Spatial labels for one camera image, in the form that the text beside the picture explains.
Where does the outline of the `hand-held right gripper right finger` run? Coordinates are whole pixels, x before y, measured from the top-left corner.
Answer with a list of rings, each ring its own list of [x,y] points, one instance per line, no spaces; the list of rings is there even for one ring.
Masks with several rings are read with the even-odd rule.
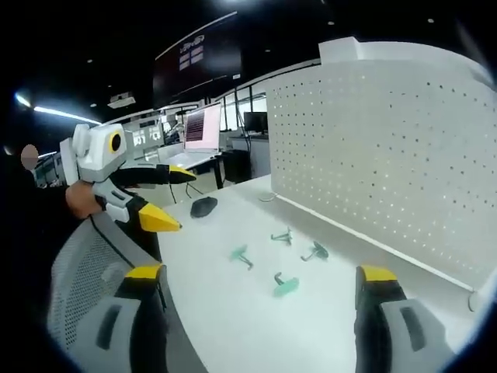
[[[386,268],[356,268],[355,310],[356,372],[441,372],[454,357],[445,326]]]

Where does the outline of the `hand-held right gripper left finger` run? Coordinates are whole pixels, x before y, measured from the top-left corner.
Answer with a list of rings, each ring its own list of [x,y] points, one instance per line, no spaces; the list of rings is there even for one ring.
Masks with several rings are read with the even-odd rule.
[[[84,372],[167,372],[164,269],[135,267],[82,318]]]

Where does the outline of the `person's left hand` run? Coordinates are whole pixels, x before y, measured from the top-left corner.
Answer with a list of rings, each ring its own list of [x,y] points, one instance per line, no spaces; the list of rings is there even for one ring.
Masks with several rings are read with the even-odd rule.
[[[78,219],[86,219],[91,214],[103,211],[96,200],[91,183],[81,180],[73,183],[66,189],[65,199],[72,214]]]

